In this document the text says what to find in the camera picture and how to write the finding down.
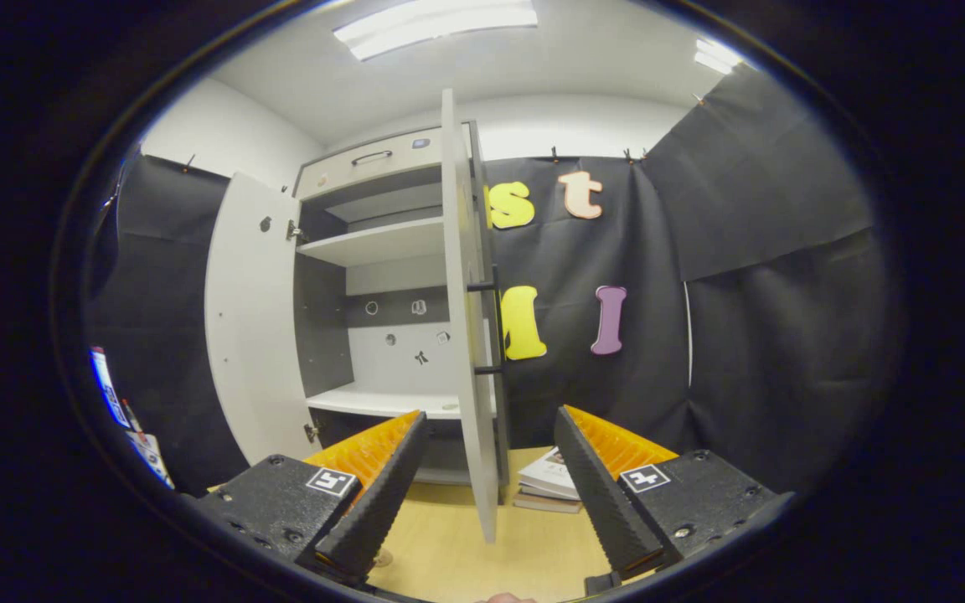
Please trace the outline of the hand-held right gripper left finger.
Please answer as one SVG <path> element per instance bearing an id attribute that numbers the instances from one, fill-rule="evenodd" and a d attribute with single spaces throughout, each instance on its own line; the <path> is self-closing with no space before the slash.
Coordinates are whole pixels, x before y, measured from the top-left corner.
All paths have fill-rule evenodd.
<path id="1" fill-rule="evenodd" d="M 428 417 L 413 410 L 305 461 L 269 455 L 196 508 L 261 552 L 330 580 L 365 580 L 428 441 Z"/>

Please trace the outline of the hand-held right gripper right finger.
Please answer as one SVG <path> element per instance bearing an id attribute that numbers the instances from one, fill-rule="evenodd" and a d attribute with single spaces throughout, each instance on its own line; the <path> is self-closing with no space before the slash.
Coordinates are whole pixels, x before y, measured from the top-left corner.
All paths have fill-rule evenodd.
<path id="1" fill-rule="evenodd" d="M 570 405 L 556 413 L 555 444 L 610 565 L 590 586 L 712 553 L 792 503 L 715 451 L 674 453 Z"/>

